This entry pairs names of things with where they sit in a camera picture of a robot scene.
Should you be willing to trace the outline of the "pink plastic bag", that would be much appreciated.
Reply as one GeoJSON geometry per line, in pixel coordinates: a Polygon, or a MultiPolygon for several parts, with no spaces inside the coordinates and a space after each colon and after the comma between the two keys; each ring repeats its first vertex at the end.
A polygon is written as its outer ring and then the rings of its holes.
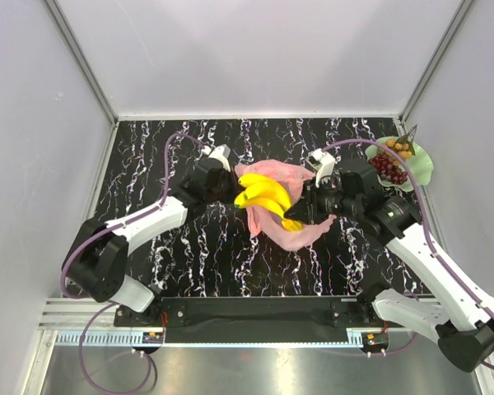
{"type": "MultiPolygon", "coordinates": [[[[261,174],[278,181],[289,192],[292,202],[296,202],[300,197],[304,181],[314,177],[306,168],[278,160],[260,160],[251,165],[238,164],[235,166],[235,173],[238,177],[250,173],[261,174]]],[[[337,219],[335,215],[329,215],[318,225],[304,225],[302,230],[287,231],[282,227],[282,219],[265,208],[247,207],[246,212],[252,235],[264,233],[286,251],[311,246],[322,234],[330,230],[337,219]]]]}

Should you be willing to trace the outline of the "yellow banana bunch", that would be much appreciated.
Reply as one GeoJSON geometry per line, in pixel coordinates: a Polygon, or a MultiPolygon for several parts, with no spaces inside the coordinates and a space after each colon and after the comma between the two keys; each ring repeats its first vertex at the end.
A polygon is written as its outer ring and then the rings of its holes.
{"type": "Polygon", "coordinates": [[[236,208],[262,207],[279,216],[285,230],[294,232],[303,229],[300,222],[285,217],[292,206],[292,200],[289,192],[279,182],[254,173],[242,175],[238,182],[244,191],[234,200],[236,208]]]}

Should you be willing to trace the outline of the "red grape bunch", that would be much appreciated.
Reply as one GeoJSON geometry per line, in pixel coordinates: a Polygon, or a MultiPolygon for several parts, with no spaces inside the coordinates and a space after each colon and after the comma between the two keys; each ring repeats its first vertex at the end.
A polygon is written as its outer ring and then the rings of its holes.
{"type": "Polygon", "coordinates": [[[399,162],[385,153],[372,157],[368,163],[384,181],[400,185],[408,180],[408,173],[401,169],[399,162]]]}

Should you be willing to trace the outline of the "orange loquat bunch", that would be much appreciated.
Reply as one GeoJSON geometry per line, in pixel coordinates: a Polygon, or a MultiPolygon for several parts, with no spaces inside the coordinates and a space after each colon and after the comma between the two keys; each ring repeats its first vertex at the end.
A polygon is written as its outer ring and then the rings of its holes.
{"type": "Polygon", "coordinates": [[[417,125],[413,126],[406,135],[398,138],[389,138],[385,145],[395,151],[403,160],[416,155],[414,138],[417,133],[417,125]]]}

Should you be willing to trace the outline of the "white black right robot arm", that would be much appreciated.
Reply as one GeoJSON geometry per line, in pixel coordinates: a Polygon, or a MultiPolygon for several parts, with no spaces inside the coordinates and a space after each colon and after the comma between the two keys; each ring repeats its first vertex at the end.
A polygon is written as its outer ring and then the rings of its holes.
{"type": "Polygon", "coordinates": [[[367,326],[397,323],[433,341],[456,368],[471,373],[494,352],[494,298],[476,285],[430,234],[426,218],[400,196],[388,196],[375,171],[341,174],[333,187],[304,182],[287,218],[307,225],[335,215],[356,221],[365,234],[401,258],[436,298],[426,306],[383,286],[361,293],[357,316],[367,326]]]}

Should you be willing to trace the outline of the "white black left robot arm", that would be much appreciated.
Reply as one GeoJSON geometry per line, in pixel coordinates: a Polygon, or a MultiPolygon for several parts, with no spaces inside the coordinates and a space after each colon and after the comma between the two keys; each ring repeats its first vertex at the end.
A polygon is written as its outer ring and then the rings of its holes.
{"type": "Polygon", "coordinates": [[[114,221],[85,221],[62,266],[61,286],[69,279],[98,303],[124,305],[142,325],[161,317],[155,293],[126,274],[128,257],[157,236],[201,216],[215,202],[231,203],[238,191],[229,160],[205,157],[172,194],[114,221]]]}

